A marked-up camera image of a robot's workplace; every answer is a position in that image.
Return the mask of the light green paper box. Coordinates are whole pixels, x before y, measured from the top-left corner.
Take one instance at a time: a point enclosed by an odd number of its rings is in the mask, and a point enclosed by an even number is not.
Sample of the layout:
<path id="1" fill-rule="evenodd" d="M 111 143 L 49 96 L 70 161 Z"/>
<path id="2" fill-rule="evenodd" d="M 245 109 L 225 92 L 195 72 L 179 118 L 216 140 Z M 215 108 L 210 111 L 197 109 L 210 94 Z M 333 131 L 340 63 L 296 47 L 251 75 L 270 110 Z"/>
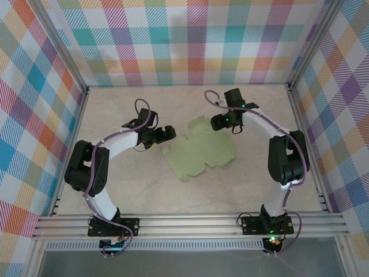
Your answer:
<path id="1" fill-rule="evenodd" d="M 163 147 L 162 154 L 177 178 L 186 182 L 206 167 L 223 167 L 236 158 L 235 143 L 225 131 L 214 131 L 203 115 L 190 121 L 184 137 Z"/>

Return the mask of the aluminium rail holding arm bases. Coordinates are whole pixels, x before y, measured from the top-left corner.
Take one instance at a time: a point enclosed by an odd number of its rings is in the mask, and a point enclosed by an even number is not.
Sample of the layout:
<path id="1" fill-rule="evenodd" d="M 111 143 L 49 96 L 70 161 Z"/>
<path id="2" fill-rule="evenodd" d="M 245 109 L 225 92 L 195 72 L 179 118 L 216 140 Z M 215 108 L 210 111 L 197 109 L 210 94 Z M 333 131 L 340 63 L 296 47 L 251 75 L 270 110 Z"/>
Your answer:
<path id="1" fill-rule="evenodd" d="M 54 215 L 39 218 L 34 239 L 87 239 L 89 215 Z M 267 237 L 336 237 L 349 235 L 342 214 L 300 212 L 292 215 L 294 233 L 284 235 L 243 235 L 241 216 L 237 213 L 202 214 L 123 214 L 138 218 L 138 239 L 190 238 L 267 238 Z"/>

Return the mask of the green circuit board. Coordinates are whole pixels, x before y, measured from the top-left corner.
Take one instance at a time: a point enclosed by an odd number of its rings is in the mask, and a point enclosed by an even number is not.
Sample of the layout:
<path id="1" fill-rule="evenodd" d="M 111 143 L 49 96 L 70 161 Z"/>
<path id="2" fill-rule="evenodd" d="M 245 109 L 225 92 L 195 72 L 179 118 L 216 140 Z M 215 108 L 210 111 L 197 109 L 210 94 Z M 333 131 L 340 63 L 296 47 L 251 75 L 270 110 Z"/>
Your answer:
<path id="1" fill-rule="evenodd" d="M 125 246 L 125 240 L 114 240 L 114 239 L 101 239 L 99 241 L 100 249 L 107 249 L 112 251 L 119 251 Z"/>

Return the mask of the black controller with orange part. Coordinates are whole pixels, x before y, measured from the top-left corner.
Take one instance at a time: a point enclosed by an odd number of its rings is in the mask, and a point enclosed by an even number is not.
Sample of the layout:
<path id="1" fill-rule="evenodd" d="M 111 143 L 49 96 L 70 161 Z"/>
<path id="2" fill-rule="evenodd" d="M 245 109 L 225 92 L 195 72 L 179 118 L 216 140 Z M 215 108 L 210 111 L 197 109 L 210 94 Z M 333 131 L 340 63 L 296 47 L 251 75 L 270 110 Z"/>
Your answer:
<path id="1" fill-rule="evenodd" d="M 264 248 L 275 248 L 282 245 L 282 240 L 280 237 L 269 237 L 263 238 L 263 247 Z"/>

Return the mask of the aluminium side rail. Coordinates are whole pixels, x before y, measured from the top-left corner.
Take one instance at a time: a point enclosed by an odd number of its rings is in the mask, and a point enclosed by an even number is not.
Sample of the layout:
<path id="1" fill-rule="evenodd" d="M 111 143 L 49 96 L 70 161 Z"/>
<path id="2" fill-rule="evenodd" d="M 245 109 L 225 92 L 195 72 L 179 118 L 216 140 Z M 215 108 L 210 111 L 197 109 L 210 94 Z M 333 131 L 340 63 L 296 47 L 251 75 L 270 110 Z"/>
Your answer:
<path id="1" fill-rule="evenodd" d="M 293 115 L 295 117 L 296 124 L 297 124 L 298 128 L 304 133 L 304 135 L 306 137 L 306 147 L 307 147 L 307 153 L 308 153 L 308 157 L 309 157 L 309 161 L 310 161 L 310 172 L 312 174 L 312 178 L 313 178 L 314 183 L 315 183 L 315 187 L 316 187 L 316 190 L 317 190 L 317 193 L 318 193 L 318 199 L 321 203 L 322 210 L 324 212 L 331 213 L 332 212 L 332 207 L 329 203 L 329 200 L 327 199 L 326 190 L 325 190 L 325 187 L 323 185 L 323 181 L 322 181 L 322 178 L 321 178 L 321 175 L 320 175 L 319 168 L 318 168 L 317 163 L 315 161 L 315 156 L 314 156 L 314 153 L 313 153 L 313 150 L 312 150 L 312 144 L 311 144 L 311 141 L 310 141 L 310 137 L 308 135 L 307 128 L 304 124 L 302 113 L 299 110 L 297 100 L 295 99 L 295 96 L 293 94 L 293 91 L 292 91 L 289 83 L 285 84 L 285 90 L 286 90 L 286 93 L 287 93 L 287 96 L 288 96 L 288 99 L 289 99 L 289 102 L 290 102 L 290 105 L 291 105 L 291 108 L 292 108 Z"/>
<path id="2" fill-rule="evenodd" d="M 50 207 L 48 209 L 47 216 L 53 216 L 53 215 L 57 214 L 58 205 L 59 205 L 60 199 L 62 197 L 62 192 L 63 192 L 63 188 L 64 188 L 64 185 L 65 185 L 64 175 L 65 175 L 65 172 L 66 172 L 71 154 L 73 152 L 74 145 L 77 141 L 78 133 L 80 131 L 82 119 L 83 119 L 84 112 L 85 112 L 85 109 L 86 109 L 86 105 L 87 105 L 87 102 L 88 102 L 90 90 L 91 90 L 90 86 L 87 86 L 87 88 L 84 90 L 82 101 L 81 101 L 81 107 L 80 107 L 80 110 L 77 114 L 78 117 L 75 121 L 74 129 L 71 133 L 70 144 L 68 146 L 67 154 L 66 154 L 65 160 L 63 162 L 62 171 L 61 171 L 60 175 L 58 176 L 58 182 L 55 186 L 54 194 L 53 194 L 51 202 L 50 202 Z"/>

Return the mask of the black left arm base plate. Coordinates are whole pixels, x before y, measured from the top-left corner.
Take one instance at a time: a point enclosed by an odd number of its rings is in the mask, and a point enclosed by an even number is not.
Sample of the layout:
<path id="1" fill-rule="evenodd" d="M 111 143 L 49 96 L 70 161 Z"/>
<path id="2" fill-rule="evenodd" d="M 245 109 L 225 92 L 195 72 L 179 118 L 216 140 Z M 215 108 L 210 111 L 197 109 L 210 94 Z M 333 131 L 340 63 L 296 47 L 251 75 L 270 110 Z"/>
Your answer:
<path id="1" fill-rule="evenodd" d="M 112 219 L 112 222 L 115 222 L 119 225 L 123 225 L 128 227 L 134 236 L 138 235 L 140 220 L 138 218 L 115 218 Z M 95 216 L 92 216 L 88 220 L 88 232 L 87 235 L 89 237 L 118 237 L 124 236 L 127 237 L 130 235 L 130 232 L 127 229 L 124 229 L 120 226 L 108 223 L 104 220 L 101 220 Z"/>

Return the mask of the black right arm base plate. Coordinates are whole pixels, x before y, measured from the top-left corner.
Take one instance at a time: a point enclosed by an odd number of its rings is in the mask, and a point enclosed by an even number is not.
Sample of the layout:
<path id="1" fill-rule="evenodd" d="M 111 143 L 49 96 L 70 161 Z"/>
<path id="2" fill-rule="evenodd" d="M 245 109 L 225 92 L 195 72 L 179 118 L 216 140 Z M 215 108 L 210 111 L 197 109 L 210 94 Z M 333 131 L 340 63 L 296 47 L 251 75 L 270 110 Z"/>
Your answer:
<path id="1" fill-rule="evenodd" d="M 288 215 L 278 217 L 245 216 L 241 218 L 243 235 L 284 235 L 293 234 L 292 219 Z"/>

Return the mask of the aluminium corner post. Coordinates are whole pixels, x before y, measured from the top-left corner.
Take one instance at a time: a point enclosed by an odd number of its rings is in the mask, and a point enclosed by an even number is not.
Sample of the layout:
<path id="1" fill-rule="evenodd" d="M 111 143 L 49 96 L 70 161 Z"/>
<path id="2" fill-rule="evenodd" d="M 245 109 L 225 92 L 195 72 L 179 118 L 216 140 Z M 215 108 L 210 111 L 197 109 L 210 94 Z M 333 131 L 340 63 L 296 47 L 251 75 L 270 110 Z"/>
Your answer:
<path id="1" fill-rule="evenodd" d="M 327 3 L 323 4 L 322 10 L 317 17 L 317 23 L 314 23 L 311 27 L 307 40 L 304 42 L 302 52 L 298 56 L 288 78 L 287 85 L 290 91 L 296 88 L 300 79 L 303 77 L 308 64 L 311 62 L 344 1 L 327 0 Z"/>
<path id="2" fill-rule="evenodd" d="M 61 56 L 61 59 L 65 63 L 67 69 L 70 71 L 71 76 L 82 89 L 83 93 L 87 95 L 89 92 L 89 87 L 86 85 L 76 63 L 64 44 L 59 32 L 55 28 L 52 20 L 50 19 L 41 0 L 27 0 L 27 3 L 40 21 L 42 27 L 45 29 L 46 34 L 49 36 L 50 41 L 54 45 L 58 54 Z"/>

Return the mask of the aluminium frame leg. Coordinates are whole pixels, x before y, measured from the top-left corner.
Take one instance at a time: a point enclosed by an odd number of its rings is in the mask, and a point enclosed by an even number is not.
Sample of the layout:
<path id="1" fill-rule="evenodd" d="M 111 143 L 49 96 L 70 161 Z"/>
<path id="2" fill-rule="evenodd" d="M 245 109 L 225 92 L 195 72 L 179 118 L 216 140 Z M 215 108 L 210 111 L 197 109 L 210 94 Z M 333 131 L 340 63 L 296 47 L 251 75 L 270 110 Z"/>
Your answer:
<path id="1" fill-rule="evenodd" d="M 42 259 L 47 248 L 47 240 L 37 239 L 33 241 L 25 277 L 37 277 L 40 271 Z"/>
<path id="2" fill-rule="evenodd" d="M 352 251 L 350 250 L 347 238 L 345 236 L 336 236 L 335 240 L 346 276 L 359 277 L 355 266 L 355 259 Z"/>

